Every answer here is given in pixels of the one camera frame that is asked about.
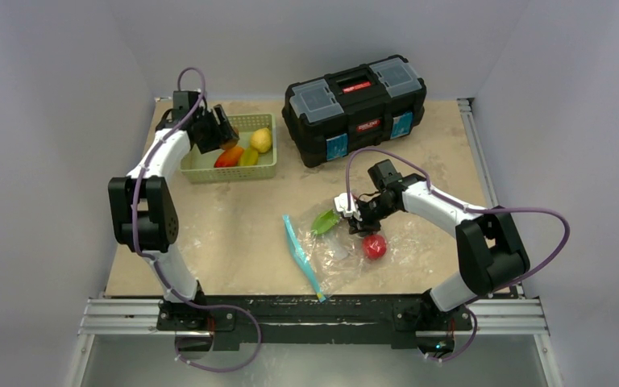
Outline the yellow fake pear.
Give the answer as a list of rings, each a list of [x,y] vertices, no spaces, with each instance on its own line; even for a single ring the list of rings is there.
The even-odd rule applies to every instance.
[[[272,149],[273,136],[269,127],[263,127],[254,131],[250,138],[250,147],[260,154],[269,152]]]

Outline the red fake tomato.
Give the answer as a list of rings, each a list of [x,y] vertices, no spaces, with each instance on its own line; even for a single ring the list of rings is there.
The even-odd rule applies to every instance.
[[[368,235],[362,240],[362,250],[367,259],[379,260],[388,251],[387,240],[382,235]]]

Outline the green perforated plastic basket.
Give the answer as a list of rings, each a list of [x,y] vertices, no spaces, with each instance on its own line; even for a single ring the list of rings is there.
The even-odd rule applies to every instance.
[[[238,114],[229,117],[232,127],[239,131],[239,142],[232,149],[217,149],[206,154],[194,148],[181,160],[179,171],[192,184],[224,181],[261,180],[276,175],[276,122],[273,114]],[[267,128],[271,144],[266,152],[254,151],[251,139]]]

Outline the yellow fake bell pepper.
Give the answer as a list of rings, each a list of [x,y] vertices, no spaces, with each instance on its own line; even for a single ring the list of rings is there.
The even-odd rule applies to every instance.
[[[258,164],[260,154],[254,148],[246,148],[238,160],[238,166],[247,167]]]

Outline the brown orange fake fruit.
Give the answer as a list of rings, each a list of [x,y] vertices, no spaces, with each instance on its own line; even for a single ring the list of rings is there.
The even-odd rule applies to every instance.
[[[220,148],[224,151],[232,149],[234,147],[236,147],[238,145],[239,140],[238,139],[230,139],[228,141],[226,141],[225,143],[223,143]]]

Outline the clear zip top bag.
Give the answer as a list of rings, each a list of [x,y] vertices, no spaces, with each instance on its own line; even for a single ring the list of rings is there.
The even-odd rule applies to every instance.
[[[374,235],[386,238],[388,251],[381,259],[371,261],[362,250],[362,240],[367,235],[350,235],[346,219],[342,218],[324,235],[315,235],[310,230],[314,218],[325,210],[333,209],[317,205],[298,216],[282,216],[289,254],[321,303],[368,273],[410,264],[423,252],[420,244],[410,238],[379,231]]]

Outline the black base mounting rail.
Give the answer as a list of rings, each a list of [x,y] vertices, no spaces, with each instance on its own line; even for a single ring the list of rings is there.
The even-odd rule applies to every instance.
[[[214,350],[242,343],[366,344],[447,354],[455,335],[473,329],[471,312],[437,312],[421,294],[309,295],[198,294],[198,308],[161,300],[159,331],[212,334]]]

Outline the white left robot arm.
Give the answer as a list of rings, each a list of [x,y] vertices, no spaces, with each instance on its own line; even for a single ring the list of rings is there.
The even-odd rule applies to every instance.
[[[197,330],[208,319],[208,308],[197,301],[199,280],[186,268],[176,246],[179,219],[168,181],[193,148],[212,152],[236,141],[220,105],[203,105],[205,92],[178,90],[170,119],[154,134],[141,161],[125,176],[108,183],[114,237],[140,256],[155,274],[165,302],[180,304],[177,320]]]

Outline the black plastic toolbox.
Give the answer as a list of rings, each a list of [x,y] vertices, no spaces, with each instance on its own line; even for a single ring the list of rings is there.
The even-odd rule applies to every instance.
[[[289,85],[281,113],[303,165],[314,168],[409,135],[426,95],[424,79],[393,55]]]

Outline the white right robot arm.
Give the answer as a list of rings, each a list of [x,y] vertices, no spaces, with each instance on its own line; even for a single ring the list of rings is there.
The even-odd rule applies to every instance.
[[[350,233],[375,234],[383,219],[400,211],[429,221],[455,240],[457,272],[423,296],[420,316],[428,327],[441,327],[453,309],[528,272],[529,258],[515,222],[500,207],[461,202],[420,174],[401,175],[390,160],[374,164],[368,174],[376,187],[371,199],[351,193],[334,198],[334,208],[348,221]]]

